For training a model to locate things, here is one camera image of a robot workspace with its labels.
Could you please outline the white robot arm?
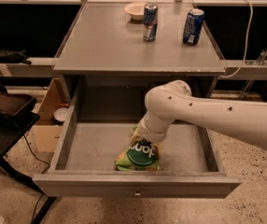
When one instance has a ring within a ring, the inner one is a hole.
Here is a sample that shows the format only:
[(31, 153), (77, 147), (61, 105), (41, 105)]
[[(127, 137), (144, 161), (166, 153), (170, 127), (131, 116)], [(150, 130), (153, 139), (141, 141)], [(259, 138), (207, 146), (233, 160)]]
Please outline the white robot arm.
[(183, 120), (267, 150), (267, 103), (196, 98), (186, 82), (175, 80), (148, 91), (145, 106), (135, 140), (160, 143), (169, 126)]

